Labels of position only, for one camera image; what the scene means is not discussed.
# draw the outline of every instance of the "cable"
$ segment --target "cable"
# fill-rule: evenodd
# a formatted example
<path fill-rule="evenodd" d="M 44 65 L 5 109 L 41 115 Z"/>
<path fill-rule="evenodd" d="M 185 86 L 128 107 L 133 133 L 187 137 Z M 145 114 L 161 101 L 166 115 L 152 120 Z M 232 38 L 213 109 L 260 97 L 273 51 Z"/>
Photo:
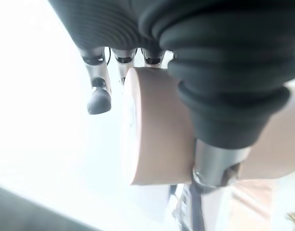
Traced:
<path fill-rule="evenodd" d="M 108 47 L 108 48 L 109 48 L 109 58 L 108 58 L 108 61 L 107 61 L 107 66 L 110 63 L 110 59 L 111 59 L 111 48 L 110 47 Z"/>

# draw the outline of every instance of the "ribbed rubber sleeve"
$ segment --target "ribbed rubber sleeve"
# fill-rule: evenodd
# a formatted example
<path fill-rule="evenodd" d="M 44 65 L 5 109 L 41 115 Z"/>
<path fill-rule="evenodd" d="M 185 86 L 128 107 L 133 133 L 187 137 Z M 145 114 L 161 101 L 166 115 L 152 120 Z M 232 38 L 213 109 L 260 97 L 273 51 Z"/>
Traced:
<path fill-rule="evenodd" d="M 163 0 L 141 14 L 139 30 L 176 54 L 169 73 L 207 144 L 253 145 L 289 98 L 295 0 Z"/>
<path fill-rule="evenodd" d="M 143 47 L 160 51 L 154 39 L 140 35 L 136 20 L 117 0 L 49 0 L 75 44 L 83 50 Z"/>

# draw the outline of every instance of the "tape roll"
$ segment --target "tape roll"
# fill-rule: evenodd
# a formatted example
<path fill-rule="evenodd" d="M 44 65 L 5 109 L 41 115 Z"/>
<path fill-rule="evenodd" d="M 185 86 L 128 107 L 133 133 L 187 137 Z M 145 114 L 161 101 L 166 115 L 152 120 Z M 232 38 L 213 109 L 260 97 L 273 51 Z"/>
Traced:
<path fill-rule="evenodd" d="M 127 183 L 188 181 L 194 136 L 186 107 L 167 70 L 131 68 L 123 92 L 122 159 Z"/>
<path fill-rule="evenodd" d="M 194 134 L 177 82 L 164 69 L 131 68 L 123 94 L 123 174 L 128 184 L 191 179 Z M 295 90 L 252 147 L 240 179 L 274 179 L 295 171 Z"/>

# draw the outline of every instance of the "dark surface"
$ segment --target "dark surface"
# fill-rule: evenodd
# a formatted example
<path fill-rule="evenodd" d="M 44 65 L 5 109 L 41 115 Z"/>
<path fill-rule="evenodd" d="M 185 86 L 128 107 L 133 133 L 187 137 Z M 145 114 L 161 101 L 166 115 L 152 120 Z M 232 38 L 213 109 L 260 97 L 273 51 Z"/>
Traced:
<path fill-rule="evenodd" d="M 195 136 L 253 145 L 295 78 L 295 0 L 49 0 L 76 45 L 170 50 Z"/>
<path fill-rule="evenodd" d="M 100 230 L 88 228 L 0 188 L 0 231 Z"/>

